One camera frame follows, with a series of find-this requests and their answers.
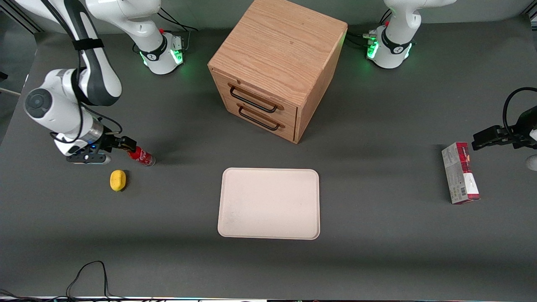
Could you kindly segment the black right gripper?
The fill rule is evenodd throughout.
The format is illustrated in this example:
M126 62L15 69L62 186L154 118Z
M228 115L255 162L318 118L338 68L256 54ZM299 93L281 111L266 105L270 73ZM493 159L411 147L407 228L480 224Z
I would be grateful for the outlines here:
M136 148L137 142L128 136L116 136L113 134L104 134L99 139L99 150L111 153L113 149L119 149L132 152Z

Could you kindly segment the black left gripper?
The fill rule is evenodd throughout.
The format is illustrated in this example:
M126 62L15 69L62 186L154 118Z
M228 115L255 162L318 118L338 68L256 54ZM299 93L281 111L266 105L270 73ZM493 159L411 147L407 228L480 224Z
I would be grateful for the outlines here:
M532 107L524 111L519 117L516 123L509 128L505 128L499 125L493 125L485 130L483 133L476 133L472 137L472 149L479 151L489 146L503 146L510 145L511 140L509 137L514 136L514 142L512 143L514 149L520 149L527 147L531 149L537 149L536 138L531 136L532 131L536 131L537 125L537 107Z

